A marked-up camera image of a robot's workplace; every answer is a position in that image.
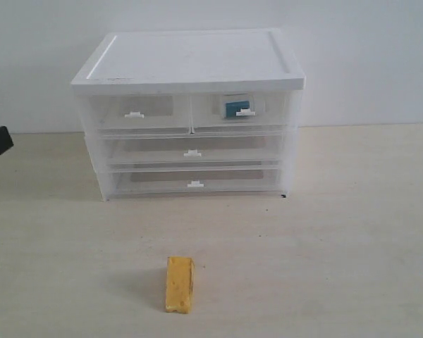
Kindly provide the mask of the white plastic drawer cabinet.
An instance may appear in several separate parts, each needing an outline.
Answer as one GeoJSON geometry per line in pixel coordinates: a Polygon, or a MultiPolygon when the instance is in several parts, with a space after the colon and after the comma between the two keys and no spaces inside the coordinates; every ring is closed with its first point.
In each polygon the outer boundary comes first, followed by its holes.
{"type": "Polygon", "coordinates": [[[298,117],[305,74],[280,30],[275,28],[172,32],[115,32],[105,36],[71,81],[85,131],[85,143],[104,196],[112,173],[276,168],[287,196],[293,181],[298,117]],[[195,133],[191,98],[196,94],[283,92],[288,95],[286,125],[278,131],[195,133]],[[99,130],[100,104],[109,96],[186,96],[187,134],[137,134],[99,130]],[[103,139],[151,139],[280,135],[276,160],[185,161],[107,165],[100,159],[103,139]]]}

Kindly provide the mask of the white capped blue bottle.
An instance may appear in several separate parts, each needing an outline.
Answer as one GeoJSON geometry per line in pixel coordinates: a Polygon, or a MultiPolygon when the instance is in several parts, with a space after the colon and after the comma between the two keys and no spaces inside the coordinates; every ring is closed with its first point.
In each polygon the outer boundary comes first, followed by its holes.
{"type": "Polygon", "coordinates": [[[254,120],[265,112],[261,94],[237,93],[219,97],[221,116],[226,120],[254,120]]]}

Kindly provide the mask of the clear middle wide drawer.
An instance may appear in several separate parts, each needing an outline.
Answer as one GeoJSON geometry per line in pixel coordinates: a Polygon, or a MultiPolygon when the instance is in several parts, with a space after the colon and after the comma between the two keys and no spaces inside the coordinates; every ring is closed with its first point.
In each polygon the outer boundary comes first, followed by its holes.
{"type": "Polygon", "coordinates": [[[99,157],[107,165],[276,160],[282,141],[280,135],[103,139],[99,157]]]}

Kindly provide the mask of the yellow cheese block sponge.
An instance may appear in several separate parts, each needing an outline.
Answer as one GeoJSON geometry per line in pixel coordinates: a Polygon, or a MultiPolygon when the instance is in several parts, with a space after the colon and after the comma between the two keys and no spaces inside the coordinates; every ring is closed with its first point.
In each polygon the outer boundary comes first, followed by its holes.
{"type": "Polygon", "coordinates": [[[195,265],[190,257],[170,256],[166,269],[165,310],[188,314],[192,309],[195,265]]]}

